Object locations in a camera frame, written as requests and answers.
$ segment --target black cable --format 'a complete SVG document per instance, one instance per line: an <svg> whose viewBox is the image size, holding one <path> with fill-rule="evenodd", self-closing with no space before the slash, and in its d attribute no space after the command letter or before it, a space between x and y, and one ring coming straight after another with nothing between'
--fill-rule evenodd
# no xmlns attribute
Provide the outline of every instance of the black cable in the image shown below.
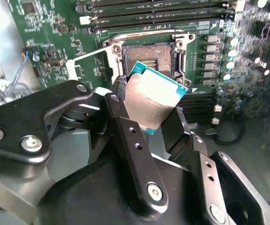
<svg viewBox="0 0 270 225"><path fill-rule="evenodd" d="M233 145L239 143L242 140L245 133L245 121L243 121L242 117L240 117L236 121L239 123L240 126L239 135L232 141L221 141L218 134L213 135L213 140L217 145Z"/></svg>

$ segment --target white connector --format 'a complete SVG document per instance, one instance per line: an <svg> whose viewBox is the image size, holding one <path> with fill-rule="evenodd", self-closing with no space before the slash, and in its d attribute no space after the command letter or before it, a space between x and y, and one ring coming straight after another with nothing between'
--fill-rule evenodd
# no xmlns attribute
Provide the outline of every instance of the white connector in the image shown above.
<svg viewBox="0 0 270 225"><path fill-rule="evenodd" d="M219 123L220 123L220 120L218 118L215 117L212 119L212 124L218 125Z"/></svg>
<svg viewBox="0 0 270 225"><path fill-rule="evenodd" d="M221 111L222 111L222 106L220 106L220 105L215 105L214 106L214 112L220 113Z"/></svg>

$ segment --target motherboard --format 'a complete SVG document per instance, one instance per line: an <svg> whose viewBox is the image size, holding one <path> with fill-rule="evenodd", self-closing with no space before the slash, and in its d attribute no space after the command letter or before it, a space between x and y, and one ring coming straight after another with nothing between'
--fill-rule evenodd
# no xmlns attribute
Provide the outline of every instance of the motherboard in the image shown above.
<svg viewBox="0 0 270 225"><path fill-rule="evenodd" d="M8 0L42 88L110 88L137 61L189 89L188 122L270 110L270 1Z"/></svg>

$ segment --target wire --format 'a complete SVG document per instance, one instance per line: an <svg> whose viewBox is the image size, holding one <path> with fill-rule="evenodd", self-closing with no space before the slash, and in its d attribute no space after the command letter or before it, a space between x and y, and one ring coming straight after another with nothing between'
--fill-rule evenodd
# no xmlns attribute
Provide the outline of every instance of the wire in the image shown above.
<svg viewBox="0 0 270 225"><path fill-rule="evenodd" d="M6 96L11 95L11 93L13 92L14 88L16 87L16 85L18 83L18 80L21 78L22 70L23 70L24 66L26 65L27 59L29 57L29 51L26 51L26 53L22 52L22 55L24 55L25 57L23 59L23 62L19 66L12 83L8 87L6 87L6 90L5 90Z"/></svg>
<svg viewBox="0 0 270 225"><path fill-rule="evenodd" d="M244 136L244 133L245 133L245 121L243 121L242 117L240 117L237 122L239 123L239 126L240 126L240 130L239 130L239 135L232 141L221 141L219 139L219 135L217 134L214 134L213 135L213 140L214 142L217 144L217 145L233 145L233 144L236 144L236 143L239 143L243 136Z"/></svg>

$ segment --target hole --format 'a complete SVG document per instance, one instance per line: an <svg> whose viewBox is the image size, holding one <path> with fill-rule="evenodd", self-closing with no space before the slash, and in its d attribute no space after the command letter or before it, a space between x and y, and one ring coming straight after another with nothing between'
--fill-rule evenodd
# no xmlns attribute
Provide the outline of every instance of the hole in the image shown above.
<svg viewBox="0 0 270 225"><path fill-rule="evenodd" d="M93 116L89 117L88 118L88 123L91 124L91 125L94 124L95 123L95 117L93 117Z"/></svg>
<svg viewBox="0 0 270 225"><path fill-rule="evenodd" d="M226 210L236 224L248 224L248 212L241 202L235 201L230 203L226 207Z"/></svg>
<svg viewBox="0 0 270 225"><path fill-rule="evenodd" d="M134 128L132 128L132 127L130 127L129 131L132 132L132 133L136 132L136 130Z"/></svg>
<svg viewBox="0 0 270 225"><path fill-rule="evenodd" d="M211 164L209 164L208 162L205 162L205 164L206 164L209 168L212 167Z"/></svg>
<svg viewBox="0 0 270 225"><path fill-rule="evenodd" d="M141 146L139 143L136 143L136 144L135 144L135 147L136 147L136 149L138 149L138 150L142 150L142 149L143 149L142 146Z"/></svg>
<svg viewBox="0 0 270 225"><path fill-rule="evenodd" d="M51 130L51 124L48 125L48 126L46 126L46 128L47 128L47 131L50 132L50 130Z"/></svg>
<svg viewBox="0 0 270 225"><path fill-rule="evenodd" d="M214 178L211 175L208 174L207 176L211 181L214 181Z"/></svg>

